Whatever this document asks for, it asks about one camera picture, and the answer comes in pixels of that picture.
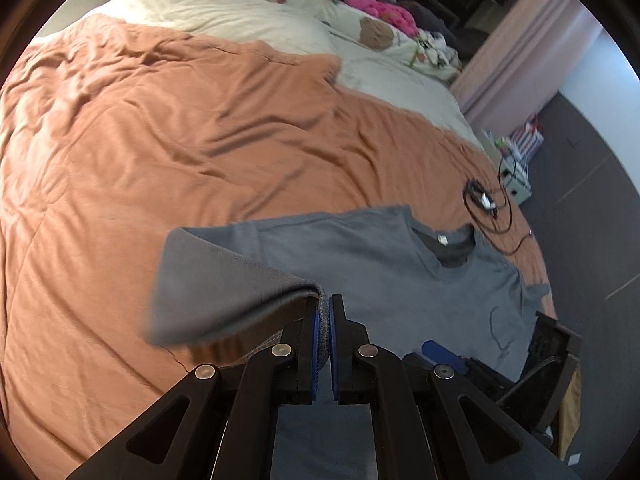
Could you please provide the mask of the pink fluffy garment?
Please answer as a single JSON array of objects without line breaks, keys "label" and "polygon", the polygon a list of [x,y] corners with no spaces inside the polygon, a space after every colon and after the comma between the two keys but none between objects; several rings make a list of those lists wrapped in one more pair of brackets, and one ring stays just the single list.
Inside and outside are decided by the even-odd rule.
[{"label": "pink fluffy garment", "polygon": [[419,35],[419,27],[412,14],[396,3],[380,0],[344,0],[344,3],[394,26],[408,37]]}]

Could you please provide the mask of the right pink curtain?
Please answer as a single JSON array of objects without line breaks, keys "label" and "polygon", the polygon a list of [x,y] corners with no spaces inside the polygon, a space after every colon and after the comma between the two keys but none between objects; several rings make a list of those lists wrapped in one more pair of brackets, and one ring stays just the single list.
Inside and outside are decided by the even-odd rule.
[{"label": "right pink curtain", "polygon": [[518,0],[450,92],[473,129],[507,136],[558,93],[600,32],[579,0]]}]

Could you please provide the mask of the white bedside drawer cabinet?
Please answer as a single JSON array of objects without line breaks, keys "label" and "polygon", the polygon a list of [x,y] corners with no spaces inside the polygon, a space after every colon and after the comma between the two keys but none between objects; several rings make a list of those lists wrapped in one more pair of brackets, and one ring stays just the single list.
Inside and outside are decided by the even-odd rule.
[{"label": "white bedside drawer cabinet", "polygon": [[486,130],[478,130],[476,136],[512,200],[518,205],[529,200],[532,186],[529,183],[528,169],[524,164],[524,157],[511,140],[503,136],[496,138]]}]

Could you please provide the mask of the grey t-shirt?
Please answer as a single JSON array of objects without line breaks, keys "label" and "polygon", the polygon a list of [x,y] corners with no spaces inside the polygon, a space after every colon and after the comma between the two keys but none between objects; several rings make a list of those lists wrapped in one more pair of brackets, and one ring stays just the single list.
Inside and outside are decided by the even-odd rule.
[{"label": "grey t-shirt", "polygon": [[346,316],[398,356],[432,340],[516,379],[549,292],[469,224],[437,232],[406,206],[320,212],[171,231],[148,337],[249,352],[306,298],[341,295]]}]

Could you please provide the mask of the bear print pillow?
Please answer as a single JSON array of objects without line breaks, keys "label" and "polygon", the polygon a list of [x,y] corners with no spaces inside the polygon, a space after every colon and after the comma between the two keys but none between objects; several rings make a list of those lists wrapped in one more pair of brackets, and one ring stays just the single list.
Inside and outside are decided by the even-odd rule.
[{"label": "bear print pillow", "polygon": [[461,74],[460,68],[439,70],[431,66],[412,66],[416,42],[394,26],[378,18],[352,8],[338,0],[265,0],[286,4],[303,14],[315,18],[329,27],[331,32],[342,35],[363,47],[387,55],[392,60],[412,68],[423,75],[435,77],[447,84]]}]

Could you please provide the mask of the cream bed sheet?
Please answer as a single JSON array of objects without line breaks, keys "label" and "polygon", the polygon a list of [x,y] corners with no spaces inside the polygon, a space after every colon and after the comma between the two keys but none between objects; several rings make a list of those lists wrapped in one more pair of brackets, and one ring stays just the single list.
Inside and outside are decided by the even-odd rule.
[{"label": "cream bed sheet", "polygon": [[160,26],[246,44],[263,41],[294,54],[334,54],[342,62],[337,82],[393,106],[412,110],[435,126],[477,144],[445,81],[423,75],[363,47],[292,6],[265,0],[111,0],[97,14],[127,23]]}]

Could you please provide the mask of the orange-brown blanket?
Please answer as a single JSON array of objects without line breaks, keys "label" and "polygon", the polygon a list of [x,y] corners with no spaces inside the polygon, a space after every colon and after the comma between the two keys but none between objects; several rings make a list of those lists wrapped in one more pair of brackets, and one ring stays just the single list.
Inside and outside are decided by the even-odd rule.
[{"label": "orange-brown blanket", "polygon": [[102,14],[26,49],[1,90],[1,402],[62,479],[198,359],[144,339],[167,234],[407,205],[470,221],[483,151],[297,55]]}]

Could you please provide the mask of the folded mustard garment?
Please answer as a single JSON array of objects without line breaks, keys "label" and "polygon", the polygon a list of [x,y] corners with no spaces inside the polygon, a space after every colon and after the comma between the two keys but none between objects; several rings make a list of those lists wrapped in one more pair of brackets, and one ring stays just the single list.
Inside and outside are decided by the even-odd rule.
[{"label": "folded mustard garment", "polygon": [[558,456],[565,460],[582,422],[582,369],[576,366],[559,408]]}]

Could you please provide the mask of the black white patterned cloth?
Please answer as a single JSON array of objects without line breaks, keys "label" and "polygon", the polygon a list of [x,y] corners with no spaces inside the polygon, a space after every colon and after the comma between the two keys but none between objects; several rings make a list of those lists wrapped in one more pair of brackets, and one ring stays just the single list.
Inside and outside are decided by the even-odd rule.
[{"label": "black white patterned cloth", "polygon": [[414,37],[416,50],[414,51],[412,66],[431,66],[443,70],[452,68],[458,70],[461,66],[458,51],[448,46],[441,32],[426,32],[419,29]]}]

